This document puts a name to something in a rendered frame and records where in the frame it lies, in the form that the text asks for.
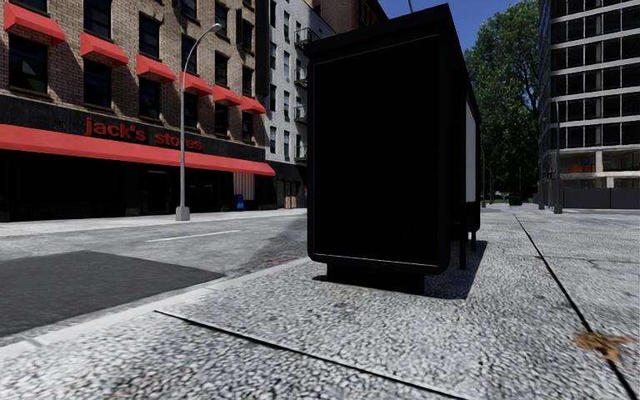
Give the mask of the glass tower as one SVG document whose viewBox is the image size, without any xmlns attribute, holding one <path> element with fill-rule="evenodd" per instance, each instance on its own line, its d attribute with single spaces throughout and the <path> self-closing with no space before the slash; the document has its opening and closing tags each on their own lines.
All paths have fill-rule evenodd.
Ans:
<svg viewBox="0 0 640 400">
<path fill-rule="evenodd" d="M 545 205 L 640 210 L 640 0 L 537 0 Z"/>
</svg>

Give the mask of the trees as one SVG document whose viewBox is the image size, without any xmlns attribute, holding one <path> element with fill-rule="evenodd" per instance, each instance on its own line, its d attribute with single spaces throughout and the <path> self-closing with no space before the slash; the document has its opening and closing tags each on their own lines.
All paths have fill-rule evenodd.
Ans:
<svg viewBox="0 0 640 400">
<path fill-rule="evenodd" d="M 538 1 L 483 22 L 464 57 L 481 114 L 493 187 L 530 197 L 538 183 Z"/>
</svg>

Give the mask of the grey brick building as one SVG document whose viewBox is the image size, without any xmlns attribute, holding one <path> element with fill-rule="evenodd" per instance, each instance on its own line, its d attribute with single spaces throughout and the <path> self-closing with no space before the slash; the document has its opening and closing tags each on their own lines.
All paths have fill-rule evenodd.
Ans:
<svg viewBox="0 0 640 400">
<path fill-rule="evenodd" d="M 304 48 L 335 31 L 319 15 L 320 0 L 269 0 L 265 118 L 267 163 L 275 171 L 278 208 L 307 206 L 307 83 Z"/>
</svg>

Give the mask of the brown brick building red awnings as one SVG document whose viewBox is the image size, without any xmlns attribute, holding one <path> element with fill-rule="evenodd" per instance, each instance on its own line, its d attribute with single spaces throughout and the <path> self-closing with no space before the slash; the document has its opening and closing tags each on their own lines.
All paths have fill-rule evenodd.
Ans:
<svg viewBox="0 0 640 400">
<path fill-rule="evenodd" d="M 267 0 L 0 0 L 0 223 L 276 207 Z"/>
</svg>

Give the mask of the grey street lamp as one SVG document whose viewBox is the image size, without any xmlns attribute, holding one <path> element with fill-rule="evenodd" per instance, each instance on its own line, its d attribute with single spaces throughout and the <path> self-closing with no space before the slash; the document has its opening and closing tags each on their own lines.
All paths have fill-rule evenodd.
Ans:
<svg viewBox="0 0 640 400">
<path fill-rule="evenodd" d="M 193 52 L 197 49 L 198 44 L 202 41 L 202 39 L 208 35 L 209 33 L 216 33 L 222 28 L 222 25 L 218 22 L 215 22 L 211 27 L 209 27 L 206 31 L 204 31 L 194 42 L 192 47 L 187 54 L 187 58 L 183 65 L 182 71 L 182 80 L 180 84 L 180 165 L 179 165 L 179 177 L 180 177 L 180 198 L 179 205 L 176 208 L 175 220 L 179 222 L 189 221 L 190 220 L 190 211 L 186 206 L 186 188 L 185 188 L 185 127 L 184 127 L 184 112 L 185 112 L 185 102 L 184 102 L 184 94 L 186 89 L 186 79 L 188 73 L 188 63 L 193 55 Z"/>
</svg>

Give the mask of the black bus shelter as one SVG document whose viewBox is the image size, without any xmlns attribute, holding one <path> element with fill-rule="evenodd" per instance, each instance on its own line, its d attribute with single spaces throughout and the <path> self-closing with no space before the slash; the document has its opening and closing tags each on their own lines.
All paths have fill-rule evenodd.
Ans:
<svg viewBox="0 0 640 400">
<path fill-rule="evenodd" d="M 308 255 L 330 282 L 423 295 L 480 227 L 481 116 L 450 7 L 304 52 Z"/>
</svg>

